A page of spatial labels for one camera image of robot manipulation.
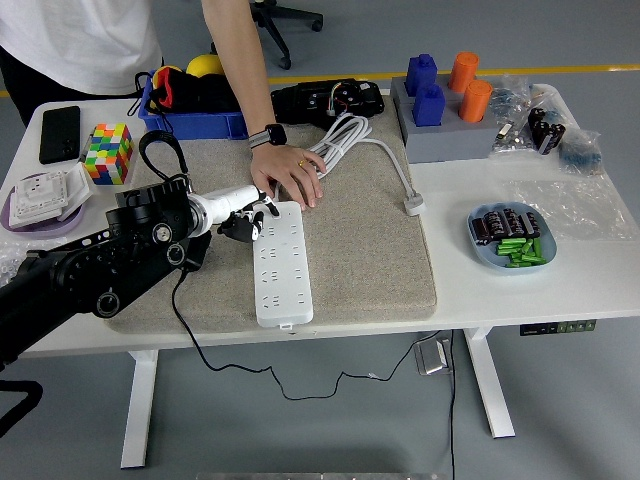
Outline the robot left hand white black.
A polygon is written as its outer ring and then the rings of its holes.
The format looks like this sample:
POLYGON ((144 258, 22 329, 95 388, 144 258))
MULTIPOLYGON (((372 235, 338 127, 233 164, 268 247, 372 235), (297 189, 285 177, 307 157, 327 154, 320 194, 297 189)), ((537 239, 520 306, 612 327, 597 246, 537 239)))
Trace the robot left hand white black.
POLYGON ((218 234, 244 243, 256 241, 263 229, 264 213, 253 211, 256 203, 265 205, 274 218, 280 217, 271 197, 255 185, 210 192, 202 196, 200 203, 205 230, 217 225, 218 234))

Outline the person's left hand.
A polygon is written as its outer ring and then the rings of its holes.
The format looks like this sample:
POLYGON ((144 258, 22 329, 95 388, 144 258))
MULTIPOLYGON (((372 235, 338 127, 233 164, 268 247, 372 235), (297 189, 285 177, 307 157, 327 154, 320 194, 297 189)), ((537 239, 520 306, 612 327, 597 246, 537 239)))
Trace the person's left hand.
POLYGON ((323 196, 319 172, 326 172, 324 160, 302 148, 264 144, 252 150, 250 173, 255 186, 274 196, 271 183, 279 183, 302 209, 315 207, 323 196))

